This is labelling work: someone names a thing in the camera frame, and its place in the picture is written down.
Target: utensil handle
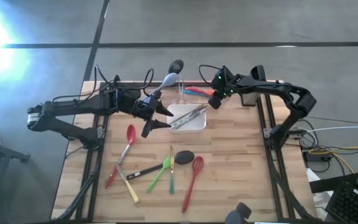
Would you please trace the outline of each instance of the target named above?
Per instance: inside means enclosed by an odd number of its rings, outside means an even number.
[[[173,170],[171,170],[169,193],[170,193],[170,194],[174,194],[174,193],[175,193],[175,189],[173,188]]]
[[[147,168],[145,170],[142,170],[142,171],[139,171],[139,172],[136,172],[136,173],[133,173],[133,174],[129,174],[129,175],[127,175],[127,180],[135,179],[136,177],[143,176],[145,174],[151,173],[151,172],[159,170],[159,169],[162,169],[162,164]]]
[[[160,172],[157,174],[157,176],[154,178],[154,180],[150,183],[148,189],[146,190],[146,193],[149,193],[154,188],[154,185],[157,183],[157,181],[160,178],[160,175],[162,174],[163,171],[164,171],[163,169],[160,170]]]
[[[189,202],[190,202],[190,197],[191,197],[191,192],[193,191],[193,185],[194,185],[194,180],[196,179],[196,176],[193,176],[193,180],[191,180],[191,184],[189,187],[189,191],[187,191],[187,195],[185,197],[185,201],[183,202],[182,208],[181,208],[181,212],[185,213],[187,210],[187,207],[189,206]]]
[[[106,185],[104,186],[105,189],[112,184],[116,174],[117,174],[117,166],[114,166],[114,169],[112,170],[112,173],[110,174],[109,178],[107,179]]]
[[[120,158],[117,161],[118,164],[120,164],[122,162],[122,160],[124,159],[125,155],[128,153],[129,148],[131,148],[130,144],[128,144],[127,147],[124,149],[124,152],[121,154]]]
[[[139,201],[139,199],[137,198],[137,195],[136,195],[134,189],[132,188],[132,186],[129,184],[128,180],[125,181],[125,184],[127,185],[129,193],[131,193],[131,196],[134,199],[134,202],[137,203]]]

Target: black handle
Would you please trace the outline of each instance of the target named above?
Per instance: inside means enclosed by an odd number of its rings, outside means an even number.
[[[148,168],[146,170],[142,170],[142,171],[139,171],[139,172],[136,172],[136,173],[133,173],[133,174],[129,174],[129,175],[127,175],[127,180],[135,179],[136,177],[143,176],[145,174],[148,174],[148,173],[153,172],[155,170],[159,170],[161,168],[162,168],[162,164],[159,164],[157,166],[150,167],[150,168]]]

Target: white cable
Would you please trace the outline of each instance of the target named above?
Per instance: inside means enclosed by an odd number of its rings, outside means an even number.
[[[324,130],[331,130],[331,129],[347,129],[347,128],[358,128],[358,126],[319,128],[319,129],[314,129],[314,130],[308,130],[308,133],[313,132],[313,131],[324,131]]]
[[[304,130],[304,131],[307,131],[307,132],[311,135],[311,137],[313,138],[314,143],[313,143],[312,146],[313,146],[313,147],[317,146],[317,138],[316,138],[316,136],[315,136],[313,133],[310,133],[310,131],[307,130],[306,128],[300,128],[300,127],[296,127],[296,128],[302,129],[302,130]]]

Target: computer keyboard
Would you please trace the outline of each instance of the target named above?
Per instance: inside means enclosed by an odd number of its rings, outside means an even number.
[[[358,190],[344,182],[334,191],[326,211],[344,223],[358,224]]]

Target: black ladle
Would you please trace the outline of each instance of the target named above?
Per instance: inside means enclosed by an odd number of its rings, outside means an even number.
[[[175,162],[179,165],[185,165],[187,163],[190,163],[191,161],[193,161],[193,159],[194,159],[194,153],[189,150],[180,151],[175,155]],[[146,170],[142,170],[134,174],[129,174],[127,175],[127,180],[135,179],[136,177],[143,176],[145,174],[148,174],[155,170],[159,170],[161,168],[162,168],[162,164],[159,164],[157,166],[150,167]]]

